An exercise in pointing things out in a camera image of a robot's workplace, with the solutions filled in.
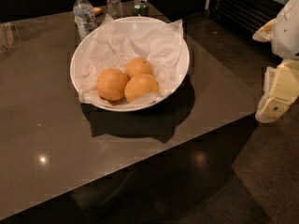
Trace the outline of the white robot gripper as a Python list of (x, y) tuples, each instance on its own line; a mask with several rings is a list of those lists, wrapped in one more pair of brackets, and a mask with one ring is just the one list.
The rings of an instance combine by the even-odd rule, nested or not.
[(289, 0), (276, 19), (257, 30), (252, 39), (271, 42), (274, 54), (284, 60), (264, 74), (263, 96), (255, 118), (261, 123), (280, 119), (299, 97), (299, 0)]

